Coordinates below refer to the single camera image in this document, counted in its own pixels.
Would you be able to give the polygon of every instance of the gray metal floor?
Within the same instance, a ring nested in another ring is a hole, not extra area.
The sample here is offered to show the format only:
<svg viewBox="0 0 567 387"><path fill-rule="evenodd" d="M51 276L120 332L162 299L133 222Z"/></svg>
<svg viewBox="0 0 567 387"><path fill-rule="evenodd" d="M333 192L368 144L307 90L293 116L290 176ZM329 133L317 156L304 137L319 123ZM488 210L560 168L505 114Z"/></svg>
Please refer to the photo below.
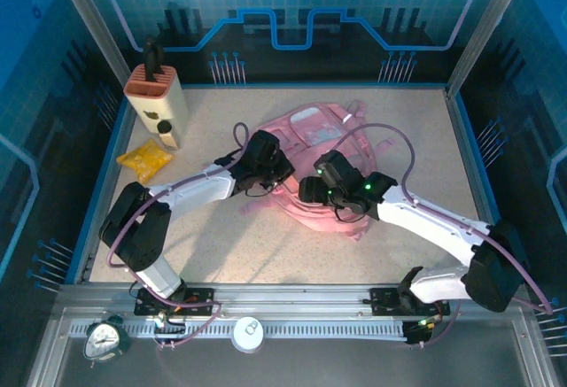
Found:
<svg viewBox="0 0 567 387"><path fill-rule="evenodd" d="M83 340L66 350L59 387L99 386L309 386L309 387L520 387L528 385L514 331L460 321L430 349L356 340L272 340L247 355L229 340L194 340L159 351L134 340L123 356L106 364L82 357Z"/></svg>

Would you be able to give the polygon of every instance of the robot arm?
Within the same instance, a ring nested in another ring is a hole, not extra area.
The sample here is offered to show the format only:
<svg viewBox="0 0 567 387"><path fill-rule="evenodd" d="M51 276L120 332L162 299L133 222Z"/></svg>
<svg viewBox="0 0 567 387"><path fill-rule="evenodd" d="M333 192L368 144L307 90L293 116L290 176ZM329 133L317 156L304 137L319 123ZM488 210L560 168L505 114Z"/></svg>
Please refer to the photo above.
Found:
<svg viewBox="0 0 567 387"><path fill-rule="evenodd" d="M264 189L272 188L294 171L279 148L279 140L262 130L252 135L240 160L230 166L235 153L215 160L205 173L222 167L227 169L175 188L150 205L144 218L131 226L116 249L128 269L136 272L160 297L176 301L184 293L183 280L162 255L167 227L172 221L202 205L233 197L256 183ZM172 189L173 185L150 188L138 182L127 185L106 217L98 233L100 239L110 247L135 211L162 190Z"/></svg>
<svg viewBox="0 0 567 387"><path fill-rule="evenodd" d="M521 275L481 236L495 239L524 264L525 256L516 232L504 222L489 226L427 203L409 193L385 174L362 174L338 151L315 162L321 177L307 177L299 185L299 199L349 208L391 223L430 241L459 260L442 269L414 267L398 288L399 306L412 312L423 304L448 299L473 299L493 312L503 312L522 283ZM415 202L432 211L425 211ZM461 228L451 220L462 222Z"/></svg>

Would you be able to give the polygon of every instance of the white round lid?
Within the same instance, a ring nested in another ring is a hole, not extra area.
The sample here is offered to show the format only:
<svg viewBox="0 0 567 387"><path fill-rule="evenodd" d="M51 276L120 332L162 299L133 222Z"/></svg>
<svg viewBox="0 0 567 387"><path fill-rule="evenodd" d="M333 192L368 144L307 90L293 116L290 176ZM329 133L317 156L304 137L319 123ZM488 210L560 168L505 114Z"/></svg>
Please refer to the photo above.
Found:
<svg viewBox="0 0 567 387"><path fill-rule="evenodd" d="M250 316L238 320L232 331L235 346L243 352L253 352L262 344L264 328L260 321Z"/></svg>

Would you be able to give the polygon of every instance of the clock face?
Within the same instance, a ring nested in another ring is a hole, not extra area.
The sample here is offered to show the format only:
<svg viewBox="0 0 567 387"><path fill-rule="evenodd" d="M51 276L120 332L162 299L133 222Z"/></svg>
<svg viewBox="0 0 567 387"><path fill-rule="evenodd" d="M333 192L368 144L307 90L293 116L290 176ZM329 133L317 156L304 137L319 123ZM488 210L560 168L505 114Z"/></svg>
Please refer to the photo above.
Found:
<svg viewBox="0 0 567 387"><path fill-rule="evenodd" d="M107 359L111 358L114 353L112 350L118 347L120 336L118 330L107 323L98 324L87 338L85 344L85 357L88 359L99 358L103 360L108 353Z"/></svg>

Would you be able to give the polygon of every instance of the metal base plate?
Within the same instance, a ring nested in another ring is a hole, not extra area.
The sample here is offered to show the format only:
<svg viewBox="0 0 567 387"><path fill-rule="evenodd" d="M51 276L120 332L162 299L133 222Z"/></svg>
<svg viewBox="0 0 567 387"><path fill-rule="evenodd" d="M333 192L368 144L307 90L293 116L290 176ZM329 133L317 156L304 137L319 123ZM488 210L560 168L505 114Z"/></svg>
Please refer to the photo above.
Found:
<svg viewBox="0 0 567 387"><path fill-rule="evenodd" d="M372 316L408 316L397 306L398 291L395 288L371 288L370 289L370 307L372 308ZM448 302L441 303L441 312L443 316L451 314L451 308ZM435 316L439 313L438 308L434 305L425 305L420 307L412 316Z"/></svg>
<svg viewBox="0 0 567 387"><path fill-rule="evenodd" d="M185 303L205 303L207 300L213 299L214 290L212 288L188 288L185 291L183 301ZM138 290L134 315L157 316L162 310L171 309L158 301L147 289ZM175 316L211 316L212 314L213 306L182 308L175 312Z"/></svg>

